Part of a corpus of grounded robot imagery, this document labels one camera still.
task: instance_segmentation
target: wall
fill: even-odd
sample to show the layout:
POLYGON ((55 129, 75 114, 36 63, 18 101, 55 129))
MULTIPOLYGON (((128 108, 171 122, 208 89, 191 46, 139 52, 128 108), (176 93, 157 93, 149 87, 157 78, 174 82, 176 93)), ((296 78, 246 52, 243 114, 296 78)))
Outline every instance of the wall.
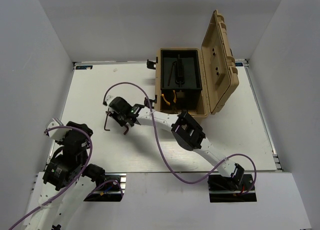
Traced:
POLYGON ((213 10, 233 55, 252 55, 281 0, 39 0, 72 61, 146 61, 200 47, 213 10))
POLYGON ((320 229, 320 0, 282 0, 249 63, 282 167, 320 229))
POLYGON ((72 62, 38 0, 0 0, 0 229, 25 213, 61 114, 72 62))

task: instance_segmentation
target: white table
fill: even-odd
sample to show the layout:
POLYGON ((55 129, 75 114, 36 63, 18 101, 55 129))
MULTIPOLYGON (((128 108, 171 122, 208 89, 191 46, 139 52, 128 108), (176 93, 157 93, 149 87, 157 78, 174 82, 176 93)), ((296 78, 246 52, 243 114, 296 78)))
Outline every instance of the white table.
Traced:
MULTIPOLYGON (((208 139, 226 155, 242 153, 250 156, 259 171, 276 170, 272 147, 265 133, 260 114, 245 72, 238 67, 239 86, 221 112, 203 120, 201 125, 208 139)), ((135 125, 127 135, 124 128, 109 118, 104 130, 106 107, 102 104, 106 90, 119 82, 132 82, 149 95, 155 95, 155 71, 146 63, 97 64, 92 69, 75 70, 65 104, 62 122, 85 123, 93 130, 91 163, 109 173, 168 172, 157 148, 154 131, 149 126, 135 125)), ((120 85, 110 92, 131 105, 143 104, 144 95, 131 85, 120 85)), ((196 153, 182 149, 170 132, 159 129, 160 144, 177 172, 206 172, 212 166, 196 153)), ((235 162, 252 170, 243 157, 235 162)))

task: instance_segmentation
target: purple cable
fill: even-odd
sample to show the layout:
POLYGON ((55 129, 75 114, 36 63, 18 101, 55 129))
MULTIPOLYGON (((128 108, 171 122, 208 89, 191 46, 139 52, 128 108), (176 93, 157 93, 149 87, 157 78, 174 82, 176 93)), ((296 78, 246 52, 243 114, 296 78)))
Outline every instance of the purple cable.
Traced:
POLYGON ((124 192, 122 191, 122 188, 121 188, 121 186, 120 186, 120 184, 119 184, 119 182, 117 180, 108 180, 108 181, 105 181, 105 182, 101 183, 99 186, 97 186, 95 189, 93 189, 92 192, 90 192, 88 194, 88 196, 86 196, 86 197, 89 197, 91 194, 93 194, 95 191, 100 189, 102 186, 104 186, 105 184, 111 183, 111 182, 116 183, 118 185, 118 187, 120 189, 120 192, 121 192, 121 197, 123 197, 124 196, 124 192))
MULTIPOLYGON (((84 172, 84 170, 86 169, 89 161, 90 161, 90 158, 91 158, 91 155, 92 155, 92 150, 93 150, 93 146, 92 146, 92 141, 91 141, 91 138, 90 136, 83 130, 79 129, 79 128, 76 128, 76 127, 73 127, 73 126, 55 126, 55 127, 52 127, 52 128, 49 128, 47 130, 44 131, 44 134, 52 131, 52 130, 55 130, 55 129, 71 129, 71 130, 75 130, 75 131, 78 131, 82 134, 84 134, 86 136, 86 138, 89 140, 89 155, 88 155, 88 158, 85 162, 85 164, 83 165, 83 168, 80 170, 80 172, 78 173, 77 176, 75 176, 75 178, 69 183, 68 186, 66 186, 64 189, 62 189, 62 191, 58 192, 57 195, 51 197, 48 199, 48 201, 45 201, 44 203, 42 203, 41 205, 42 206, 45 206, 45 205, 48 205, 49 203, 51 203, 52 201, 54 201, 55 199, 57 199, 58 197, 60 197, 62 194, 64 194, 68 188, 70 188, 72 186, 72 184, 74 184, 74 182, 79 178, 81 177, 81 174, 84 172)), ((29 217, 31 214, 34 214, 36 211, 38 211, 39 209, 41 209, 40 206, 37 206, 35 209, 33 209, 32 211, 28 212, 25 216, 23 216, 22 218, 20 218, 15 224, 13 224, 9 230, 12 230, 14 229, 18 224, 20 224, 23 220, 25 220, 27 217, 29 217)))
POLYGON ((206 175, 204 175, 203 177, 201 177, 200 179, 198 179, 198 180, 196 180, 196 181, 187 181, 187 180, 184 180, 183 178, 181 178, 178 174, 175 173, 175 171, 171 168, 171 166, 169 165, 169 163, 167 162, 167 160, 166 160, 166 158, 165 158, 165 155, 164 155, 164 153, 163 153, 163 151, 162 151, 162 149, 161 149, 161 146, 160 146, 159 137, 158 137, 158 132, 157 132, 157 127, 156 127, 156 121, 155 121, 155 117, 154 117, 154 113, 153 113, 153 109, 152 109, 152 105, 151 105, 150 99, 149 99, 147 93, 146 93, 140 86, 138 86, 138 85, 136 85, 136 84, 134 84, 134 83, 132 83, 132 82, 127 82, 127 81, 119 82, 119 83, 117 83, 117 84, 114 84, 114 85, 112 85, 111 87, 109 87, 109 89, 105 92, 104 98, 103 98, 103 102, 105 101, 106 96, 107 96, 108 92, 109 92, 111 89, 113 89, 114 87, 116 87, 116 86, 118 86, 118 85, 122 85, 122 84, 129 84, 129 85, 135 86, 135 87, 137 87, 138 89, 140 89, 140 90, 143 92, 143 94, 145 95, 145 97, 146 97, 146 99, 147 99, 147 101, 148 101, 148 104, 149 104, 149 109, 150 109, 151 118, 152 118, 152 123, 153 123, 153 128, 154 128, 154 137, 155 137, 155 141, 156 141, 156 144, 157 144, 157 146, 158 146, 160 155, 161 155, 161 157, 162 157, 162 159, 163 159, 164 164, 166 165, 166 167, 169 169, 169 171, 170 171, 177 179, 179 179, 181 182, 183 182, 183 183, 185 183, 185 184, 197 184, 197 183, 203 181, 204 179, 206 179, 206 178, 207 178, 211 173, 213 173, 213 172, 217 169, 217 167, 219 167, 225 160, 230 159, 230 158, 232 158, 232 157, 234 157, 234 156, 242 156, 242 157, 245 157, 245 158, 249 159, 250 162, 252 163, 252 166, 253 166, 253 169, 254 169, 254 170, 253 170, 253 171, 254 171, 254 178, 253 178, 253 182, 252 182, 251 186, 249 187, 249 189, 248 189, 246 192, 242 193, 241 195, 247 194, 247 193, 250 192, 251 189, 255 186, 256 179, 257 179, 257 169, 256 169, 256 165, 255 165, 254 161, 253 161, 249 156, 247 156, 247 155, 245 155, 245 154, 242 154, 242 153, 235 153, 235 154, 232 154, 232 155, 230 155, 230 156, 227 156, 226 159, 221 160, 217 165, 214 166, 214 168, 213 168, 211 171, 209 171, 206 175))

